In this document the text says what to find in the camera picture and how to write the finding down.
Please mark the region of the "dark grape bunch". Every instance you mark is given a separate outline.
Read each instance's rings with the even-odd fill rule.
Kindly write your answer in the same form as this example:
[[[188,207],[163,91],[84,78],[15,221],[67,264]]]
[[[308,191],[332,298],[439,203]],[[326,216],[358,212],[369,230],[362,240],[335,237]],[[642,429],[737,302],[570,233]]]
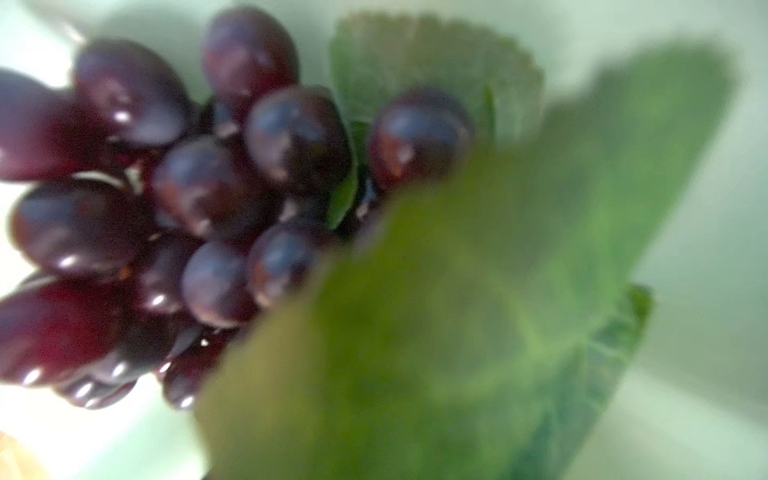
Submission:
[[[196,103],[152,49],[1,71],[1,381],[98,410],[144,376],[214,479],[559,479],[645,333],[630,280],[736,85],[683,40],[545,106],[518,42],[354,12],[332,86],[266,10],[207,24]]]

